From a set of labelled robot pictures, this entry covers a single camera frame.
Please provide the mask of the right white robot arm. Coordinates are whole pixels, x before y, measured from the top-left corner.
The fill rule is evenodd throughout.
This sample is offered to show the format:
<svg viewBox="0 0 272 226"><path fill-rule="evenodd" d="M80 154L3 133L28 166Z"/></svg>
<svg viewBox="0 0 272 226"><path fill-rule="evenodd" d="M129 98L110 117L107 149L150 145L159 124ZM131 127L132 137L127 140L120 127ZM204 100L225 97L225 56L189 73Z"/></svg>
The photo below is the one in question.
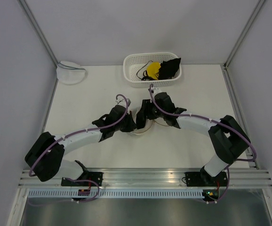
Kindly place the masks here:
<svg viewBox="0 0 272 226"><path fill-rule="evenodd" d="M215 154L200 170L202 184L211 186L217 175L234 162L251 144L248 136L236 122L226 115L219 120L192 114L176 107L166 92L152 94L152 99L144 99L136 113L137 129L143 129L148 120L162 118L165 123L177 129L193 130L210 138Z"/></svg>

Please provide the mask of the white mesh laundry bag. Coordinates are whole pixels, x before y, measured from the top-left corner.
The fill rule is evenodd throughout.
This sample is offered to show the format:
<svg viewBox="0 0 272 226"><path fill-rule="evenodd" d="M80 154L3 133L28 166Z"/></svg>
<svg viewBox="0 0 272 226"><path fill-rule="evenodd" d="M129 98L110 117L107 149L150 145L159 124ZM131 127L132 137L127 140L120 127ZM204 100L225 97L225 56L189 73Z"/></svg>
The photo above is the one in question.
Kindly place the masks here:
<svg viewBox="0 0 272 226"><path fill-rule="evenodd" d="M139 111L140 107L132 108L131 110L129 110L129 113L131 113L134 122L136 122L136 115L138 114ZM159 125L161 127L169 127L169 125L167 125L163 118L157 118L153 120L147 119L143 128L135 129L134 131L130 132L130 135L142 136L145 133L147 133L151 128L153 128L154 125Z"/></svg>

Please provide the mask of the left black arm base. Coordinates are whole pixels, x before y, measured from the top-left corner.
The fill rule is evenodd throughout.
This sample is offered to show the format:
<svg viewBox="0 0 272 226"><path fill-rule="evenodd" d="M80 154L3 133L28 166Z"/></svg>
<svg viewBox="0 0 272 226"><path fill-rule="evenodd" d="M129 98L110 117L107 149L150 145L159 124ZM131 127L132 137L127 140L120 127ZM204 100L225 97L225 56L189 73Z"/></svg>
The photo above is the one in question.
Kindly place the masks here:
<svg viewBox="0 0 272 226"><path fill-rule="evenodd" d="M78 169L82 171L81 175L76 179L62 178L61 186L95 186L92 182L86 182L85 180L91 180L96 182L98 186L102 185L103 172L89 171L80 161L74 161L78 165Z"/></svg>

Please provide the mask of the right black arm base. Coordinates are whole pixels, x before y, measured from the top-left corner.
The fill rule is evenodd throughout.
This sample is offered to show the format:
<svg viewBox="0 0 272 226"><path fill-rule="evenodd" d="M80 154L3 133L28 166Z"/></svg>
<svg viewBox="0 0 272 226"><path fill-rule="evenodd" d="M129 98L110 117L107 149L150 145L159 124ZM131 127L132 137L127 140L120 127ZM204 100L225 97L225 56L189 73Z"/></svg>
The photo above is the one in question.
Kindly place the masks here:
<svg viewBox="0 0 272 226"><path fill-rule="evenodd" d="M229 164L205 165L202 168L187 168L181 182L187 187L221 187L228 185Z"/></svg>

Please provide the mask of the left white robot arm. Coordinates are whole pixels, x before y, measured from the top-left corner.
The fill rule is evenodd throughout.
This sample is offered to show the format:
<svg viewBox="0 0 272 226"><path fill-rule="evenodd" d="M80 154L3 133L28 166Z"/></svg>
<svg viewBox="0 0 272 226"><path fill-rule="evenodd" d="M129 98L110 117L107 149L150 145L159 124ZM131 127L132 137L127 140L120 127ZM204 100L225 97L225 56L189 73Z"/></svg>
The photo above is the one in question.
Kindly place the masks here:
<svg viewBox="0 0 272 226"><path fill-rule="evenodd" d="M67 135L42 133L33 144L25 162L30 166L29 176L46 182L55 176L84 186L89 176L88 169L79 161L66 161L64 156L89 144L111 138L115 132L132 132L136 129L128 105L117 104L108 114L93 121L86 128Z"/></svg>

